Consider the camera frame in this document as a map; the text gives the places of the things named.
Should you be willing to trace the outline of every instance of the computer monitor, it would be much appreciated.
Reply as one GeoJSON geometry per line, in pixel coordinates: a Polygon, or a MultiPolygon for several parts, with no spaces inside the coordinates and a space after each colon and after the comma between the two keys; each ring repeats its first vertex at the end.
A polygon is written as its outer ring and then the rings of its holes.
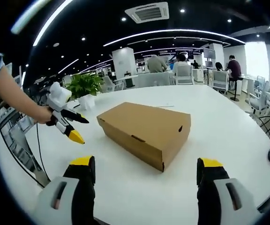
{"type": "Polygon", "coordinates": [[[205,61],[207,68],[213,68],[213,62],[212,61],[205,61]]]}
{"type": "Polygon", "coordinates": [[[204,48],[204,57],[207,59],[215,59],[215,51],[213,49],[204,48]]]}

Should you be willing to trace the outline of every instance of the air conditioner vent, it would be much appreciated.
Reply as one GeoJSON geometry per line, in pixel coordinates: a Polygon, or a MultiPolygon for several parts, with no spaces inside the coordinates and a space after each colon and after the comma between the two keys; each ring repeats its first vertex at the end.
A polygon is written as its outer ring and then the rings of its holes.
{"type": "Polygon", "coordinates": [[[138,6],[135,8],[127,9],[125,12],[136,23],[169,19],[167,2],[138,6]]]}

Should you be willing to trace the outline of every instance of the human arm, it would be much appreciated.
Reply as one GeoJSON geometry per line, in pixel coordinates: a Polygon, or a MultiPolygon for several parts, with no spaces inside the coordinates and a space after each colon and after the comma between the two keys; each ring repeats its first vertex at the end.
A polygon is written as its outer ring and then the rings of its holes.
{"type": "Polygon", "coordinates": [[[7,68],[0,69],[0,97],[11,107],[32,117],[38,123],[50,121],[52,113],[47,107],[37,105],[17,85],[7,68]]]}

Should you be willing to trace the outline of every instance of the box lid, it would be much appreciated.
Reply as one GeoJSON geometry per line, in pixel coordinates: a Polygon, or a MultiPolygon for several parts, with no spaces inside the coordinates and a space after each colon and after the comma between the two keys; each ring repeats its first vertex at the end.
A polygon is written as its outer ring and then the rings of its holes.
{"type": "Polygon", "coordinates": [[[97,118],[160,150],[164,150],[180,130],[190,129],[190,114],[129,102],[97,118]]]}

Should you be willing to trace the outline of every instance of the window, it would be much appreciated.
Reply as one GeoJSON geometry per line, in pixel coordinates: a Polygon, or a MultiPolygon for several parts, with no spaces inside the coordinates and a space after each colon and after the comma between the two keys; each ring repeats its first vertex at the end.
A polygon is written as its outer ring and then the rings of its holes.
{"type": "Polygon", "coordinates": [[[269,80],[269,64],[265,42],[247,42],[245,44],[247,57],[247,75],[262,76],[269,80]]]}

